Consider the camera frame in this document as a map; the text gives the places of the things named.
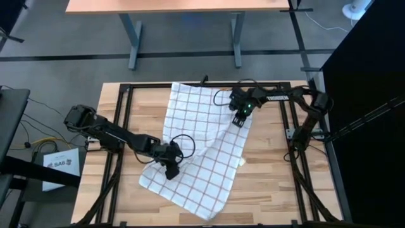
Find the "desk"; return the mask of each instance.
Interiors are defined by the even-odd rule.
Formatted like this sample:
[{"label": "desk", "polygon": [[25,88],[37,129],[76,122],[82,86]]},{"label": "desk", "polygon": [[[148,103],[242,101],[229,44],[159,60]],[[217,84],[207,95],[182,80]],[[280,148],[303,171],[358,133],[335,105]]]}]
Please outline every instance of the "desk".
[{"label": "desk", "polygon": [[[291,86],[306,84],[305,81],[290,83]],[[110,121],[115,114],[119,88],[119,83],[105,83],[101,91],[97,112]],[[123,101],[127,100],[127,94],[124,94]],[[161,138],[169,96],[170,88],[134,89],[128,129],[134,133]],[[124,109],[125,102],[121,106],[120,124]],[[297,108],[297,115],[302,123],[306,113]],[[320,142],[312,141],[311,145],[323,150]],[[99,146],[96,144],[89,146],[89,149],[97,148]],[[205,222],[141,187],[138,181],[144,165],[126,148],[114,224],[118,225],[121,221],[127,221],[128,225],[291,224],[291,220],[299,220],[300,214],[290,163],[283,160],[286,153],[287,143],[280,105],[266,103],[262,109],[254,111],[252,127],[242,155],[246,164],[238,168],[224,211],[214,220]],[[315,193],[332,214],[341,219],[326,156],[313,148],[308,148],[306,156]],[[72,222],[79,221],[98,197],[106,157],[105,151],[88,152]],[[311,220],[306,195],[304,200],[308,219]],[[109,199],[104,204],[103,222],[107,221],[108,207]]]},{"label": "desk", "polygon": [[135,70],[140,46],[142,22],[134,27],[129,13],[162,13],[186,11],[236,11],[236,19],[231,20],[235,66],[242,66],[240,55],[240,35],[245,11],[286,10],[287,0],[70,0],[67,13],[118,13],[131,43],[129,69]]}]

